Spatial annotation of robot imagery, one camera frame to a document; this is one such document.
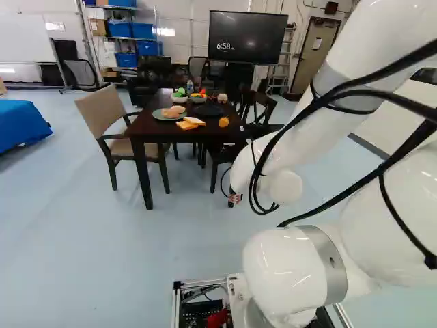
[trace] light blue floor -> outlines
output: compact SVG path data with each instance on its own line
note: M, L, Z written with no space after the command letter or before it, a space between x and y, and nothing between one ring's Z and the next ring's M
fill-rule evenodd
M8 93L33 101L54 134L0 157L0 327L169 327L173 280L240 272L252 234L317 206L380 162L344 139L298 170L305 180L301 201L259 217L247 202L228 209L218 189L211 195L210 166L200 169L190 147L181 145L181 160L167 159L171 195L158 166L149 165L150 212L134 163L119 164L119 190L111 190L103 154L73 103L84 95ZM127 93L121 96L135 110ZM280 98L272 122L284 123L293 108ZM310 221L337 218L340 208ZM426 312L436 303L432 294L390 288L346 310L356 328L420 327L432 316Z

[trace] shelf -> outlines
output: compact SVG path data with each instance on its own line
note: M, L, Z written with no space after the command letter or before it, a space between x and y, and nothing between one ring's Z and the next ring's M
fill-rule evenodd
M136 40L136 41L158 42L156 41L156 39L131 38L129 36L104 36L103 38L115 39L115 40Z
M110 68L112 70L136 70L137 69L136 67L119 67L119 66L116 66L116 67L105 66L105 68Z
M139 10L137 7L123 7L120 5L86 5L87 8L102 8L110 10Z

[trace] bowl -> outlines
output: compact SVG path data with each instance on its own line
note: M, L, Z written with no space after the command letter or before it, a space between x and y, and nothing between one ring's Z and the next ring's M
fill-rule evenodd
M170 97L171 97L171 100L175 104L183 104L183 103L186 103L186 101L188 100L188 96L186 96L186 97L175 97L174 94L171 94Z
M203 104L205 101L207 101L208 97L205 94L202 94L202 98L196 98L194 96L196 96L198 94L191 94L191 101L195 104Z

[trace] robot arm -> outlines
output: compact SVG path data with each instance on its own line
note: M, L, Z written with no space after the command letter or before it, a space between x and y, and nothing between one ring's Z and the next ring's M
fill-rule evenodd
M437 3L428 0L362 0L314 78L316 92L325 94L336 85L376 71L434 40L437 20L432 12L436 10ZM435 65L434 57L366 87L392 92L419 68ZM312 100L313 95L308 88L291 120ZM344 98L335 104L369 111L377 109L381 103L382 100L357 96ZM290 168L324 154L366 118L367 115L352 115L323 108L291 128L276 144L264 165L262 173L266 177L261 179L261 188L269 189L269 194L279 202L287 201L278 199L285 193L291 198L288 201L297 199L300 196L301 180L291 174ZM253 143L256 160L274 134ZM251 148L247 146L238 155L231 170L231 186L234 191L245 192L253 168Z
M437 1L362 0L313 80L316 92L396 61L436 39ZM422 67L436 67L436 57L422 61L365 87L394 91ZM308 89L295 118L313 100ZM351 97L334 105L371 111L380 100ZM322 108L288 130L277 142L263 168L262 190L272 198L299 189L290 171L329 150L352 132L366 115ZM253 143L255 160L274 134ZM237 157L231 186L244 192L253 173L251 147ZM437 254L437 143L427 145L390 168L385 185L405 224L433 254ZM298 194L288 200L294 200ZM265 327L304 327L315 308L371 293L380 283L400 286L436 284L424 256L393 219L375 180L357 192L337 225L302 225L260 232L244 248L243 267L256 306L267 318ZM250 311L245 322L251 324Z

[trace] dining table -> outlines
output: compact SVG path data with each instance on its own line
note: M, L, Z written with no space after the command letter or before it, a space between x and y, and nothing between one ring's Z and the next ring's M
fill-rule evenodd
M150 101L143 106L143 110L135 118L134 122L126 129L125 136L130 139L137 167L139 182L145 207L153 209L152 190L150 188L149 173L147 170L144 144L156 143L159 148L163 144L246 144L246 133L241 117L229 103L217 104L213 100L207 100L205 104L196 104L188 100L183 104L174 104L171 99L173 89L159 89ZM182 130L175 121L158 120L152 112L157 109L169 108L174 105L182 105L186 108L187 116L196 117L195 109L198 106L208 106L212 103L223 110L221 117L229 118L229 125L221 128L220 117L201 117L206 125L198 126L192 130Z

